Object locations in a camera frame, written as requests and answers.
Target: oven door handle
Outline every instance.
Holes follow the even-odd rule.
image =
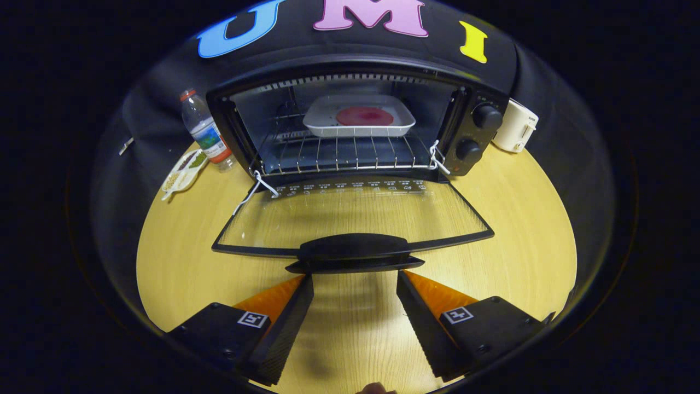
[[[410,269],[425,261],[410,255],[404,238],[373,233],[328,236],[304,243],[292,273],[356,273]]]

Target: letter m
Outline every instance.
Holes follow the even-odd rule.
[[[427,37],[428,32],[421,22],[421,7],[418,0],[325,0],[323,17],[314,23],[317,30],[340,30],[352,27],[353,21],[345,17],[350,11],[364,27],[371,28],[387,14],[391,19],[384,24],[390,32],[409,36]]]

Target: yellow letter i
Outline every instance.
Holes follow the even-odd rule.
[[[486,63],[486,56],[484,55],[484,40],[488,38],[486,33],[469,25],[467,22],[460,20],[459,23],[464,26],[467,34],[464,46],[459,47],[462,55],[471,57],[479,63]]]

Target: oven rack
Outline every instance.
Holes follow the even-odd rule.
[[[272,140],[272,147],[258,157],[265,176],[437,167],[425,142],[411,132],[401,137],[316,137],[308,130],[296,130],[279,133]],[[444,163],[439,150],[435,157]]]

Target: white baking dish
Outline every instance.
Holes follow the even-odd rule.
[[[335,118],[349,107],[374,107],[393,116],[391,125],[342,125]],[[316,99],[304,116],[304,125],[317,137],[401,137],[416,119],[396,97],[389,95],[331,95]]]

